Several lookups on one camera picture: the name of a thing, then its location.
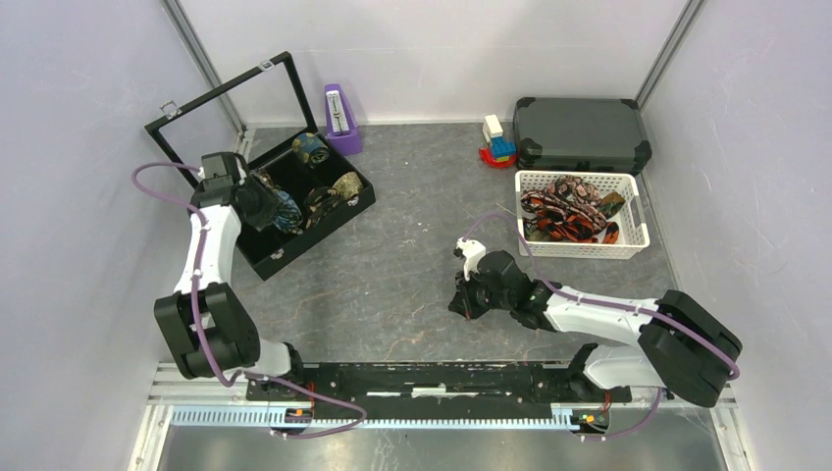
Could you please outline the blue yellow patterned tie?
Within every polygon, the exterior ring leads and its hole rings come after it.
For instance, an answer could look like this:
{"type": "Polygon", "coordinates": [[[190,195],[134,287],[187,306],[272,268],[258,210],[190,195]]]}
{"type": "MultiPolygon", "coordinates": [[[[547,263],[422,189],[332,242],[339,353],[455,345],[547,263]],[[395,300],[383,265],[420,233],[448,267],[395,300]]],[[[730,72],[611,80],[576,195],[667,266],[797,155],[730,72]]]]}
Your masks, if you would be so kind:
{"type": "Polygon", "coordinates": [[[282,189],[274,189],[273,193],[279,202],[273,225],[284,234],[302,234],[304,216],[298,204],[288,192],[282,189]]]}

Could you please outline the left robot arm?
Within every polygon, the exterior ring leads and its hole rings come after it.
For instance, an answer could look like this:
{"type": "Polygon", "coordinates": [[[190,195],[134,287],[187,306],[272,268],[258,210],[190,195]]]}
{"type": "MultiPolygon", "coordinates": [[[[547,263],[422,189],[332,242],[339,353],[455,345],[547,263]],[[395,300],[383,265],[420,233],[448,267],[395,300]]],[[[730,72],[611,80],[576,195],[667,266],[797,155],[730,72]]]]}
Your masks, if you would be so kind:
{"type": "Polygon", "coordinates": [[[205,178],[187,206],[191,235],[181,278],[172,294],[155,301],[153,314],[185,378],[229,386],[246,371],[271,377],[273,390],[292,400],[308,387],[299,352],[287,342],[262,340],[231,286],[243,223],[275,206],[251,178],[205,178]]]}

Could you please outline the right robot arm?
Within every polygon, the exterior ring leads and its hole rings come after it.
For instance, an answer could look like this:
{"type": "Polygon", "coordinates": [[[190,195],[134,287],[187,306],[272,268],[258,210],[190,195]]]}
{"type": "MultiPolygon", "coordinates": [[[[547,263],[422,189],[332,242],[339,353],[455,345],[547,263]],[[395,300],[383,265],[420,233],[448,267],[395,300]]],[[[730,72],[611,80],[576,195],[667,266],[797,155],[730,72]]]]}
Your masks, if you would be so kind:
{"type": "Polygon", "coordinates": [[[739,376],[742,342],[683,291],[643,299],[597,295],[532,279],[508,252],[472,240],[453,254],[462,268],[450,311],[474,320],[501,310],[530,330],[605,341],[583,346],[566,375],[567,389],[580,400],[615,388],[657,388],[712,407],[739,376]]]}

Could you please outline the rolled brown floral tie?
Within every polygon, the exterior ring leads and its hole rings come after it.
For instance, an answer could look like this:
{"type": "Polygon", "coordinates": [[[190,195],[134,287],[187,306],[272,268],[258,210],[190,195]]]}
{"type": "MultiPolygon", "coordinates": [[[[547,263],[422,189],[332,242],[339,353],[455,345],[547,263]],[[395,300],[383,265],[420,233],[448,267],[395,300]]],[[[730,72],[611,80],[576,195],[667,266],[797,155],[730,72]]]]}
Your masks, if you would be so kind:
{"type": "Polygon", "coordinates": [[[263,187],[269,189],[270,191],[274,191],[276,189],[271,177],[267,173],[262,172],[252,172],[250,177],[255,179],[259,182],[263,187]]]}

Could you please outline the rolled teal tie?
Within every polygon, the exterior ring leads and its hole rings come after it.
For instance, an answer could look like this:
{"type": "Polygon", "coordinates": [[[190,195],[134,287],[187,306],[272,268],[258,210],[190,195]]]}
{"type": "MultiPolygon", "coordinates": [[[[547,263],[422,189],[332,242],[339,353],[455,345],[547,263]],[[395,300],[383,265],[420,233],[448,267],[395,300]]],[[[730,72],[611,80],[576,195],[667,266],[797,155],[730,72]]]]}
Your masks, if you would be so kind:
{"type": "Polygon", "coordinates": [[[314,168],[330,157],[328,145],[315,133],[299,134],[292,141],[292,152],[310,168],[314,168]]]}

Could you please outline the black tie display box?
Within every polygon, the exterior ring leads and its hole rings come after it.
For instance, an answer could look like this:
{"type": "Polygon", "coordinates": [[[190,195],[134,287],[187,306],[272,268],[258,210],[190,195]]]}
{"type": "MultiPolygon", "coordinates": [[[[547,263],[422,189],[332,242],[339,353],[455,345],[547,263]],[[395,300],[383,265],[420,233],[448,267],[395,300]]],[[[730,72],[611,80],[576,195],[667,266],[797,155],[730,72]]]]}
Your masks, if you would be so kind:
{"type": "MultiPolygon", "coordinates": [[[[168,159],[175,164],[179,164],[182,162],[182,158],[168,142],[166,137],[163,136],[162,129],[183,118],[185,115],[224,97],[238,86],[262,76],[273,69],[281,69],[286,73],[287,80],[291,86],[290,95],[295,98],[302,115],[303,123],[301,129],[290,133],[282,142],[269,148],[258,157],[248,158],[237,151],[231,152],[240,154],[247,162],[249,170],[247,177],[252,172],[267,173],[271,177],[276,189],[282,189],[288,192],[302,211],[304,222],[302,225],[303,233],[300,235],[284,234],[274,225],[267,227],[262,232],[258,232],[243,223],[235,248],[240,251],[246,262],[261,280],[267,280],[279,273],[289,263],[320,243],[325,237],[331,235],[335,230],[345,225],[376,201],[373,185],[344,155],[335,150],[327,140],[327,137],[319,131],[291,54],[284,51],[266,60],[257,67],[185,103],[174,112],[152,121],[145,127],[152,140],[164,152],[168,159]],[[292,152],[291,148],[292,141],[299,134],[306,132],[317,134],[328,145],[330,150],[329,159],[314,168],[304,165],[292,152]],[[356,172],[359,175],[364,183],[363,189],[354,198],[343,201],[338,208],[326,216],[318,225],[311,229],[306,229],[307,211],[304,205],[306,196],[315,187],[333,187],[336,180],[348,172],[356,172]]],[[[195,175],[190,170],[182,170],[181,173],[195,192],[202,181],[200,176],[201,171],[198,175],[195,175]]]]}

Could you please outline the white plastic basket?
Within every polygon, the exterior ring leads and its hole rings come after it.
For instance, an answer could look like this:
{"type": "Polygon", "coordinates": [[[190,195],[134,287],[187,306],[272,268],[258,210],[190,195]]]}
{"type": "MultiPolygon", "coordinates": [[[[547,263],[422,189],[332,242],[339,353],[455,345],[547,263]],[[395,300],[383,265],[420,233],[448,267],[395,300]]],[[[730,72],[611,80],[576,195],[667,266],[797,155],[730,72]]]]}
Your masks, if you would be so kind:
{"type": "Polygon", "coordinates": [[[519,171],[514,176],[517,207],[517,227],[524,236],[520,244],[523,255],[558,258],[584,258],[627,260],[650,245],[648,226],[639,189],[634,177],[627,174],[588,172],[519,171]],[[529,241],[523,231],[524,212],[521,209],[522,194],[533,188],[542,188],[564,176],[580,177],[595,185],[602,194],[617,192],[625,198],[623,208],[612,218],[620,228],[619,239],[614,244],[529,241]]]}

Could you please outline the rolled olive gold tie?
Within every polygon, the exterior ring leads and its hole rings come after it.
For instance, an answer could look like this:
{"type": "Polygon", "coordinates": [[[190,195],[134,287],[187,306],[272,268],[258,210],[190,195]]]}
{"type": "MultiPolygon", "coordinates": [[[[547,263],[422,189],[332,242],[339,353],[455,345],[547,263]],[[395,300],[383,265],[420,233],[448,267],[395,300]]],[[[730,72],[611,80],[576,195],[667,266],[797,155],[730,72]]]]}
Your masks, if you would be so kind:
{"type": "Polygon", "coordinates": [[[356,172],[348,172],[339,177],[333,184],[333,189],[342,201],[348,201],[357,196],[363,189],[364,183],[356,172]]]}

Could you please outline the orange black tie pile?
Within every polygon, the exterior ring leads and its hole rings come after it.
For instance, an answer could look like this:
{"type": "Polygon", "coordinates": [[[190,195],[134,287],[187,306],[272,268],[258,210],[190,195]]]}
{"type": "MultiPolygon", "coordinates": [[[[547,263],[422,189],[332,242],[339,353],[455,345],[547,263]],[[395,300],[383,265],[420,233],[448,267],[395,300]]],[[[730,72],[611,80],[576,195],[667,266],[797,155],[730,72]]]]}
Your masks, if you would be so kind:
{"type": "Polygon", "coordinates": [[[580,177],[564,176],[529,189],[520,203],[529,241],[614,244],[619,239],[620,228],[612,218],[625,198],[615,191],[602,194],[580,177]]]}

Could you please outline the purple metronome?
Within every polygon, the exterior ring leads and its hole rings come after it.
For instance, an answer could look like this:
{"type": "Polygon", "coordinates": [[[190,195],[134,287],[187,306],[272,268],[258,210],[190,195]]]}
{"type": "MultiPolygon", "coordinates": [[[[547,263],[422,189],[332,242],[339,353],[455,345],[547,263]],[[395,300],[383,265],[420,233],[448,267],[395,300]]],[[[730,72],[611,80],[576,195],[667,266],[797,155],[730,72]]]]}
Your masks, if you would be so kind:
{"type": "Polygon", "coordinates": [[[325,85],[327,111],[326,137],[332,147],[344,156],[363,151],[360,132],[349,102],[337,83],[325,85]]]}

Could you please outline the colourful toy block stack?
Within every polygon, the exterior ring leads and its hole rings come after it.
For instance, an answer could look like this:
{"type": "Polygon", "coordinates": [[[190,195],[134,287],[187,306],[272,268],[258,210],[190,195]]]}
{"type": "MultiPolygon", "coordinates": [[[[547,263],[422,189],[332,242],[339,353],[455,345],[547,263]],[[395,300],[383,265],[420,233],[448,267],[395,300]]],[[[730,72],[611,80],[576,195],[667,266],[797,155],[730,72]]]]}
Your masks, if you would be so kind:
{"type": "Polygon", "coordinates": [[[497,115],[487,115],[482,133],[485,143],[479,148],[481,160],[493,168],[507,168],[516,161],[516,147],[505,139],[505,133],[497,115]]]}

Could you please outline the dark grey hard case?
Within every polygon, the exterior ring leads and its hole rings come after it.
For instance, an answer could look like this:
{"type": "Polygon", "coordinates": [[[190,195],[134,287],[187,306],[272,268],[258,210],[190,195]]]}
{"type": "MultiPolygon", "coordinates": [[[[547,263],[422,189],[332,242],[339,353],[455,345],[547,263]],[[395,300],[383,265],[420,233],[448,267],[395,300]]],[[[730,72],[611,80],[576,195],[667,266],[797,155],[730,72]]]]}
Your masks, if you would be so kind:
{"type": "Polygon", "coordinates": [[[518,99],[512,117],[519,170],[638,175],[652,146],[632,99],[518,99]]]}

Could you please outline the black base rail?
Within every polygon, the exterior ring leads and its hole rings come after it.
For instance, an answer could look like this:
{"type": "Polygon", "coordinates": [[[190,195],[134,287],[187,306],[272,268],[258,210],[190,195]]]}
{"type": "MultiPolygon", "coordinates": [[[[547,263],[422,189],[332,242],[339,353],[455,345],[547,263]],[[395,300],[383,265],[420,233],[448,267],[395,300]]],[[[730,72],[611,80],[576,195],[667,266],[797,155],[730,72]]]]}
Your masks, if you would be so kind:
{"type": "Polygon", "coordinates": [[[321,362],[294,366],[285,385],[252,380],[250,401],[286,401],[299,409],[314,393],[315,419],[544,419],[554,404],[629,403],[629,388],[606,392],[575,367],[557,362],[321,362]]]}

